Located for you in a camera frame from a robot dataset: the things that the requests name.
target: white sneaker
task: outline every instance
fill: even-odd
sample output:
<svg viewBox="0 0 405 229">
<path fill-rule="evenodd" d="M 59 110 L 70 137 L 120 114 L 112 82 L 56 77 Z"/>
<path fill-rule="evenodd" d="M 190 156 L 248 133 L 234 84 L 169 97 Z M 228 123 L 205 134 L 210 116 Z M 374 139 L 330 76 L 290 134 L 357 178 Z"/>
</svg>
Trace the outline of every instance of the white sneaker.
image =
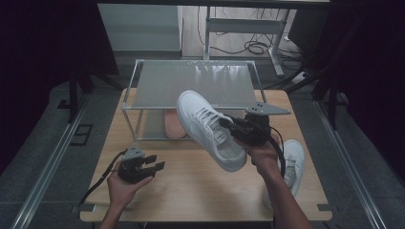
<svg viewBox="0 0 405 229">
<path fill-rule="evenodd" d="M 226 171 L 236 172 L 245 166 L 245 149 L 233 141 L 230 132 L 220 126 L 219 119 L 232 119 L 215 111 L 201 95 L 183 92 L 177 102 L 182 127 Z"/>
<path fill-rule="evenodd" d="M 284 175 L 284 182 L 288 186 L 292 195 L 296 196 L 301 185 L 301 179 L 305 172 L 305 153 L 301 143 L 292 139 L 287 140 L 284 143 L 284 158 L 286 159 L 286 174 Z M 272 209 L 270 196 L 267 190 L 264 193 L 263 200 L 265 206 Z"/>
</svg>

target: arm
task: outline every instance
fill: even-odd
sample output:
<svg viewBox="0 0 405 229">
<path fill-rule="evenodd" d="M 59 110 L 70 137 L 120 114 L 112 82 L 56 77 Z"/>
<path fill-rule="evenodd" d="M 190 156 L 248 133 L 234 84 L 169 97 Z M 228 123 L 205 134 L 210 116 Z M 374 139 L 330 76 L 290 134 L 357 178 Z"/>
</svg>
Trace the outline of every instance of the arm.
<svg viewBox="0 0 405 229">
<path fill-rule="evenodd" d="M 116 228 L 119 217 L 125 207 L 132 201 L 137 190 L 153 179 L 152 177 L 147 177 L 136 184 L 128 184 L 119 178 L 117 174 L 119 164 L 120 162 L 116 164 L 115 171 L 107 178 L 110 207 L 101 222 L 100 229 Z"/>
<path fill-rule="evenodd" d="M 312 228 L 291 191 L 284 183 L 277 165 L 277 152 L 271 144 L 267 142 L 263 146 L 251 147 L 238 139 L 235 141 L 247 149 L 258 173 L 265 181 L 278 228 Z"/>
</svg>

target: shoelace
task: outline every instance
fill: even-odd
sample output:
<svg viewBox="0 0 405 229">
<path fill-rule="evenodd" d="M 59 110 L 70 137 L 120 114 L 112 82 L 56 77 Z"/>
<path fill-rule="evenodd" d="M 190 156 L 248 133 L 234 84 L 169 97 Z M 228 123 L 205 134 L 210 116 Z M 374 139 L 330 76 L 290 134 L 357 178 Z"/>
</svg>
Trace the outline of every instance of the shoelace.
<svg viewBox="0 0 405 229">
<path fill-rule="evenodd" d="M 289 188 L 291 188 L 292 183 L 293 183 L 292 181 L 294 179 L 294 175 L 296 175 L 295 166 L 298 166 L 297 163 L 296 163 L 297 162 L 297 157 L 293 156 L 293 155 L 290 155 L 288 157 L 287 161 L 288 161 L 288 166 L 286 168 L 286 174 L 284 175 L 284 182 L 286 183 L 286 185 Z"/>
<path fill-rule="evenodd" d="M 207 127 L 219 119 L 218 114 L 208 111 L 206 108 L 202 108 L 197 111 L 195 115 L 192 115 L 196 121 L 198 121 L 202 127 L 207 130 Z"/>
</svg>

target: metal rail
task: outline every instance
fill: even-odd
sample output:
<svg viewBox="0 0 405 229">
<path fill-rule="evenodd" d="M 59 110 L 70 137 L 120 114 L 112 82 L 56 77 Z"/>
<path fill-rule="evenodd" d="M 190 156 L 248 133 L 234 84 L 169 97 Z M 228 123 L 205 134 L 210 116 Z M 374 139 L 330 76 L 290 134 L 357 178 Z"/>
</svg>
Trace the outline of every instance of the metal rail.
<svg viewBox="0 0 405 229">
<path fill-rule="evenodd" d="M 384 220 L 380 215 L 379 209 L 373 200 L 372 195 L 370 194 L 369 190 L 358 174 L 345 145 L 340 139 L 339 134 L 330 125 L 325 108 L 320 104 L 319 101 L 315 101 L 314 103 L 318 113 L 322 117 L 322 122 L 324 123 L 328 131 L 330 139 L 332 140 L 333 145 L 336 148 L 340 160 L 342 161 L 342 165 L 349 177 L 349 180 L 351 181 L 352 187 L 356 192 L 357 197 L 359 198 L 367 217 L 369 218 L 370 224 L 375 229 L 387 228 Z"/>
<path fill-rule="evenodd" d="M 49 184 L 51 183 L 53 175 L 56 172 L 59 163 L 65 155 L 66 149 L 68 148 L 69 143 L 71 142 L 72 137 L 75 134 L 75 129 L 77 128 L 77 125 L 84 114 L 89 100 L 90 95 L 84 94 L 82 99 L 80 100 L 79 110 L 75 119 L 72 121 L 72 123 L 68 124 L 65 132 L 63 133 L 63 136 L 60 138 L 48 162 L 39 175 L 39 178 L 33 185 L 30 194 L 28 195 L 27 199 L 20 209 L 20 212 L 17 214 L 13 224 L 11 225 L 11 228 L 28 228 L 28 226 L 30 225 L 33 215 L 38 209 L 38 206 L 42 198 L 44 197 Z"/>
</svg>

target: wooden table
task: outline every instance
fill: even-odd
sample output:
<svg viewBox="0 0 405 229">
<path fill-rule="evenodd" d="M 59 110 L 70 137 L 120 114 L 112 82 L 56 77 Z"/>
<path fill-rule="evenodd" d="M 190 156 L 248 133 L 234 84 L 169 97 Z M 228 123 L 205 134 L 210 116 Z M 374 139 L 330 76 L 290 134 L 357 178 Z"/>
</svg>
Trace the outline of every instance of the wooden table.
<svg viewBox="0 0 405 229">
<path fill-rule="evenodd" d="M 255 91 L 261 100 L 259 91 Z M 132 146 L 133 139 L 120 109 L 125 91 L 117 105 L 110 130 L 101 152 L 91 185 L 97 182 L 113 157 Z M 306 171 L 296 197 L 309 220 L 329 220 L 330 211 L 319 211 L 318 204 L 328 204 L 312 163 L 307 145 L 295 118 L 288 96 L 283 91 L 265 91 L 267 102 L 291 110 L 291 114 L 270 117 L 284 140 L 296 139 L 306 152 Z M 130 111 L 131 121 L 139 111 Z M 250 163 L 235 173 L 228 173 L 209 153 L 192 140 L 142 141 L 138 146 L 147 156 L 157 155 L 166 161 L 154 180 L 139 190 L 122 214 L 122 221 L 264 221 L 272 220 L 272 211 L 263 204 L 266 186 Z M 93 212 L 81 212 L 84 221 L 101 221 L 108 209 L 109 196 L 103 182 L 86 200 L 94 204 Z"/>
</svg>

